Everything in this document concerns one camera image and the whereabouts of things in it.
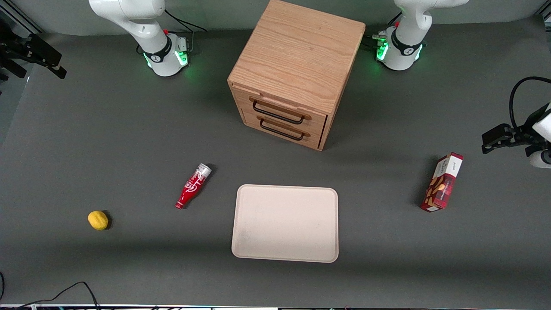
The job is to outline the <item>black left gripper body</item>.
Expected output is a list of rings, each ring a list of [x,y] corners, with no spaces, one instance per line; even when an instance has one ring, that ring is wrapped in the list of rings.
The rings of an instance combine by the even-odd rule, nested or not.
[[[517,140],[525,148],[525,154],[531,156],[539,151],[550,152],[551,143],[551,108],[547,103],[526,119],[516,134]]]

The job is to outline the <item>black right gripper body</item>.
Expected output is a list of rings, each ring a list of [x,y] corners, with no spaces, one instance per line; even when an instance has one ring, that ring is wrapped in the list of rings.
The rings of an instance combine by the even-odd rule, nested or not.
[[[5,20],[0,20],[0,58],[28,59],[29,49],[26,47],[29,36],[22,37],[12,31]]]

